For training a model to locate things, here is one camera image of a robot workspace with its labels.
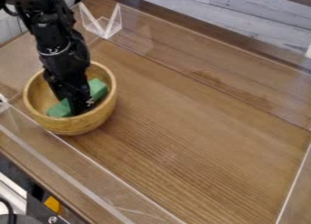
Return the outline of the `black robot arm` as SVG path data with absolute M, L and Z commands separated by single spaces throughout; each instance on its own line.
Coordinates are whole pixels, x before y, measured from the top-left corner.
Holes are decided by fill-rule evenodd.
M 19 16 L 33 35 L 44 79 L 56 98 L 69 103 L 72 115 L 93 106 L 87 70 L 89 52 L 75 30 L 75 14 L 64 0 L 0 0 L 0 10 Z

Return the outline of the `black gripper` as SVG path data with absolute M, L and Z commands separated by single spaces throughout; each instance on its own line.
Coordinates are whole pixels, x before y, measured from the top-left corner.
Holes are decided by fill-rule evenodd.
M 88 112 L 95 106 L 87 79 L 89 52 L 84 42 L 64 42 L 37 46 L 39 59 L 44 66 L 44 79 L 55 97 L 68 97 L 72 115 Z

